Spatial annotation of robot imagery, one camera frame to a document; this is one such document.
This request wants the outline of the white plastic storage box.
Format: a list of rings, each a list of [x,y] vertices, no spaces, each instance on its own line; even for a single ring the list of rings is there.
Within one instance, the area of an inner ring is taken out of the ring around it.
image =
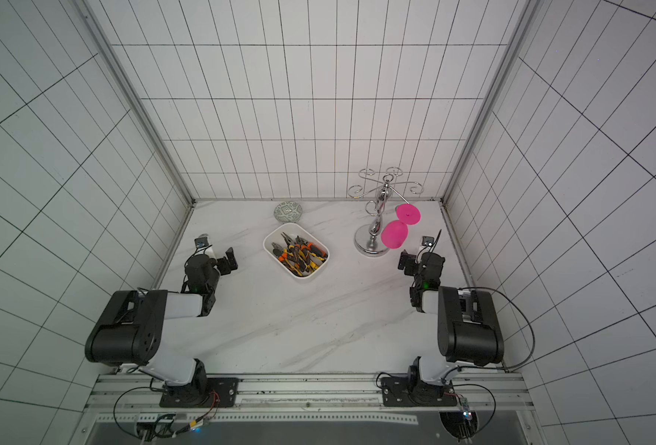
[[[288,222],[263,240],[272,260],[294,280],[308,282],[318,276],[330,261],[330,251],[299,224]]]

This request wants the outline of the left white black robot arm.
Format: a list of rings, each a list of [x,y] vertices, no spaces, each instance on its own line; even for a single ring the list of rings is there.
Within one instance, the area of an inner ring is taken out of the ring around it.
[[[230,408],[235,405],[237,378],[210,378],[196,358],[176,352],[164,337],[165,323],[209,316],[221,276],[238,269],[232,248],[213,258],[198,250],[185,262],[179,292],[119,290],[98,318],[85,343],[85,357],[107,366],[135,365],[162,384],[162,408]]]

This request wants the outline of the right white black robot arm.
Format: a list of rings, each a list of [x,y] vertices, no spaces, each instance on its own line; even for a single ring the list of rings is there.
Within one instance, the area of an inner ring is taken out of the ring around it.
[[[464,370],[502,362],[504,340],[492,293],[442,285],[444,263],[434,252],[400,253],[398,270],[413,279],[411,306],[437,317],[437,354],[416,357],[405,375],[376,377],[387,407],[464,406],[452,379]]]

